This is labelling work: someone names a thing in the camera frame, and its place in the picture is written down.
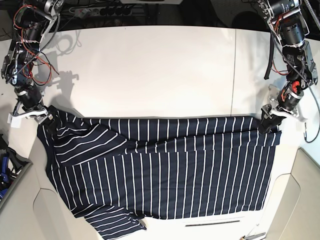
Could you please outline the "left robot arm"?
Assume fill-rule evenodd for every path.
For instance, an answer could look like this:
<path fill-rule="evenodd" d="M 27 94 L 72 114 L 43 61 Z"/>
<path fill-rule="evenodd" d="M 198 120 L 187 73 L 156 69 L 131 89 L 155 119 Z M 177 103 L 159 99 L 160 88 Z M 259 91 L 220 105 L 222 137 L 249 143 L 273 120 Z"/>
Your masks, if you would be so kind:
<path fill-rule="evenodd" d="M 269 59 L 264 79 L 269 79 L 270 72 L 275 70 L 275 51 L 280 53 L 287 67 L 282 72 L 287 83 L 281 90 L 270 86 L 268 103 L 261 108 L 258 131 L 266 134 L 285 118 L 306 122 L 299 102 L 304 91 L 318 83 L 318 72 L 310 43 L 306 40 L 310 31 L 301 12 L 302 1 L 260 0 L 258 4 L 270 29 Z"/>

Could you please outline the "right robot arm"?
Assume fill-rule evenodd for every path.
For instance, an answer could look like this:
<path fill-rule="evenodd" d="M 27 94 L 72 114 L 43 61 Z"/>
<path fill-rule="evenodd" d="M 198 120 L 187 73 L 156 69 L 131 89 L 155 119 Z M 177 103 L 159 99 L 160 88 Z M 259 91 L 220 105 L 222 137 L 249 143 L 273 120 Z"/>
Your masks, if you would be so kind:
<path fill-rule="evenodd" d="M 62 0 L 24 0 L 13 16 L 13 36 L 1 69 L 1 77 L 13 86 L 16 94 L 17 103 L 8 115 L 13 128 L 19 128 L 23 118 L 33 118 L 47 132 L 57 130 L 57 111 L 44 105 L 40 90 L 52 75 L 37 80 L 32 70 L 35 65 L 44 65 L 50 73 L 55 71 L 47 58 L 40 57 L 50 43 L 41 45 L 41 42 L 51 29 L 59 29 L 63 5 Z"/>

